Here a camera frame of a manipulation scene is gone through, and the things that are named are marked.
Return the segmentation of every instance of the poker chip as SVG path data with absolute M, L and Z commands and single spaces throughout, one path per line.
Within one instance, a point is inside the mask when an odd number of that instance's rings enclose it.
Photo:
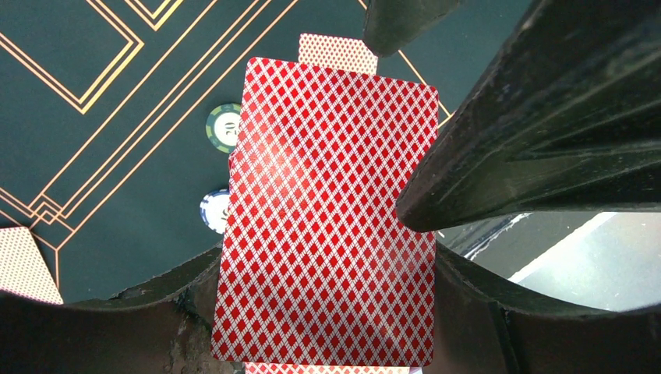
M 207 138 L 221 152 L 231 153 L 239 138 L 241 105 L 223 104 L 207 118 Z
M 225 233 L 229 217 L 229 190 L 221 189 L 207 193 L 200 202 L 200 216 L 204 224 L 218 234 Z

